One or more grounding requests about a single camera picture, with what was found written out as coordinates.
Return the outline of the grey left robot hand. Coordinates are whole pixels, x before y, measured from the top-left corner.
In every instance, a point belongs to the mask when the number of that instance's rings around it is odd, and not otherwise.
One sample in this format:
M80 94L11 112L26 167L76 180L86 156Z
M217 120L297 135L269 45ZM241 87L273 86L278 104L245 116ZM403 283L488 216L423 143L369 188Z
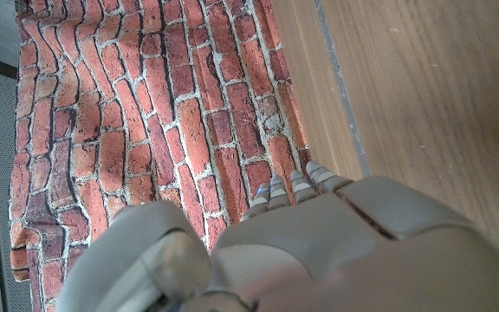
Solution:
M311 161L261 185L207 250L170 201L122 208L59 311L499 311L499 250L465 217L379 176Z

